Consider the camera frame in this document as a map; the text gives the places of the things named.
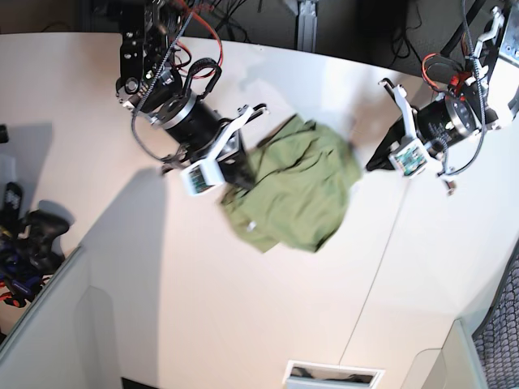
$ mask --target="table surface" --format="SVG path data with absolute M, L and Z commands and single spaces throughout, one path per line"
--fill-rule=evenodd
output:
M 217 55 L 214 41 L 184 43 L 195 58 Z M 91 285 L 113 301 L 122 375 L 160 387 L 270 388 L 292 359 L 386 369 L 379 388 L 393 389 L 417 354 L 441 348 L 458 315 L 489 302 L 471 305 L 495 287 L 519 230 L 513 129 L 488 137 L 450 199 L 425 174 L 412 182 L 367 174 L 319 253 L 278 245 L 260 254 L 228 226 L 223 189 L 189 197 L 177 173 L 159 177 L 135 144 L 114 96 L 119 45 L 107 34 L 0 36 L 9 53 L 0 57 L 0 122 L 11 135 L 2 154 L 16 156 L 28 204 L 75 220 L 62 247 L 83 242 Z M 248 147 L 300 113 L 351 141 L 365 163 L 399 116 L 380 79 L 402 83 L 417 105 L 431 99 L 422 80 L 394 71 L 224 47 L 207 103 L 231 118 L 244 104 L 271 112 L 244 129 Z M 158 153 L 177 147 L 144 120 L 138 129 Z M 461 145 L 457 155 L 473 149 Z M 9 313 L 2 306 L 0 316 Z

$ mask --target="green cloth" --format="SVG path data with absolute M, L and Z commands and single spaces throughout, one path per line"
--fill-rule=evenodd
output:
M 234 231 L 262 252 L 278 242 L 316 252 L 340 227 L 360 178 L 350 146 L 330 128 L 290 119 L 249 158 L 256 185 L 221 204 Z

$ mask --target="floor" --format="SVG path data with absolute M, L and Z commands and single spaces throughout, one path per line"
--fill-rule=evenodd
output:
M 247 29 L 251 41 L 261 45 L 271 45 L 291 49 L 294 47 L 296 23 L 294 15 L 281 0 L 263 1 L 262 11 L 258 12 L 259 0 L 246 2 L 235 14 L 235 19 Z M 416 57 L 397 58 L 392 63 L 393 53 L 387 43 L 381 42 L 369 49 L 359 39 L 355 20 L 358 0 L 322 0 L 319 2 L 317 31 L 317 53 L 346 58 L 373 65 L 390 67 L 411 75 L 419 75 L 420 64 Z M 473 0 L 467 1 L 470 7 Z M 85 7 L 80 0 L 2 0 L 0 1 L 0 32 L 41 32 L 48 27 L 49 32 L 81 31 L 79 7 Z M 500 0 L 489 0 L 472 26 L 473 34 L 479 34 L 490 20 L 490 9 Z M 461 22 L 461 8 L 453 0 L 416 0 L 411 3 L 408 14 L 407 34 L 410 41 L 423 57 L 427 53 L 438 52 Z M 208 20 L 214 25 L 215 20 Z M 96 21 L 92 30 L 107 32 L 114 26 Z M 193 25 L 187 35 L 207 36 L 200 27 Z M 458 49 L 454 58 L 461 61 Z M 433 73 L 433 78 L 445 81 L 446 74 Z

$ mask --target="vent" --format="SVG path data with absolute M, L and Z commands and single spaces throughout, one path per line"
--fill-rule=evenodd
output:
M 289 361 L 286 389 L 375 389 L 384 370 Z

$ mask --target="white table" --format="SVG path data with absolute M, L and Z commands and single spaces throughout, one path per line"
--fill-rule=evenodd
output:
M 196 58 L 217 55 L 214 41 L 184 41 Z M 396 389 L 414 357 L 441 347 L 463 304 L 506 262 L 519 210 L 488 216 L 504 220 L 508 231 L 485 242 L 475 269 L 474 257 L 462 255 L 475 235 L 448 241 L 441 254 L 434 242 L 488 221 L 464 219 L 474 212 L 467 199 L 481 194 L 483 178 L 475 178 L 492 144 L 517 143 L 512 130 L 489 137 L 491 146 L 453 200 L 432 177 L 410 184 L 396 174 L 368 174 L 340 230 L 318 254 L 278 245 L 261 255 L 230 230 L 218 206 L 222 190 L 190 198 L 177 173 L 158 177 L 154 161 L 139 150 L 130 114 L 114 97 L 119 43 L 119 36 L 104 34 L 0 36 L 0 122 L 12 135 L 2 152 L 18 156 L 20 181 L 34 185 L 32 205 L 52 200 L 75 218 L 62 246 L 68 251 L 83 241 L 88 283 L 113 304 L 122 376 L 164 388 L 263 389 L 280 387 L 294 359 L 386 369 L 379 388 Z M 380 79 L 402 83 L 416 104 L 431 98 L 415 77 L 262 46 L 225 43 L 223 69 L 206 100 L 211 107 L 229 117 L 244 104 L 264 102 L 271 111 L 244 130 L 247 146 L 298 112 L 353 141 L 363 163 L 399 116 Z M 144 121 L 139 132 L 159 153 L 176 148 Z M 500 153 L 495 165 L 511 155 Z M 476 183 L 465 185 L 471 179 Z M 410 215 L 409 204 L 421 201 L 429 207 Z M 413 217 L 430 228 L 417 229 Z M 427 223 L 431 217 L 437 229 Z M 461 271 L 467 268 L 470 274 Z M 455 303 L 454 293 L 461 294 Z M 423 370 L 425 379 L 427 364 Z

